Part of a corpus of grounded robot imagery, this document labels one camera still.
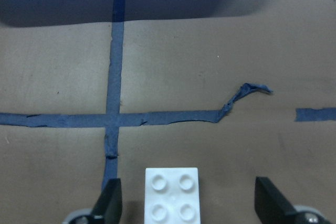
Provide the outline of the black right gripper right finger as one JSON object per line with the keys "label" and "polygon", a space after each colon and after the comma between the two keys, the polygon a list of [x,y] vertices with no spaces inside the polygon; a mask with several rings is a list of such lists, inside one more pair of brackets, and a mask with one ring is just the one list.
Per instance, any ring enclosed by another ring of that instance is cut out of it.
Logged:
{"label": "black right gripper right finger", "polygon": [[268,177],[255,179],[255,212],[261,223],[295,223],[298,212]]}

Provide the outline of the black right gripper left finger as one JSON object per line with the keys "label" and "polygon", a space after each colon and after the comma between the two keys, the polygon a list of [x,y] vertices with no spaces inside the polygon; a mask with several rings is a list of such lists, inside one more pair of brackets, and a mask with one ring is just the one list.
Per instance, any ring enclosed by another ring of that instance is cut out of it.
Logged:
{"label": "black right gripper left finger", "polygon": [[121,179],[110,179],[90,213],[90,223],[119,223],[122,215]]}

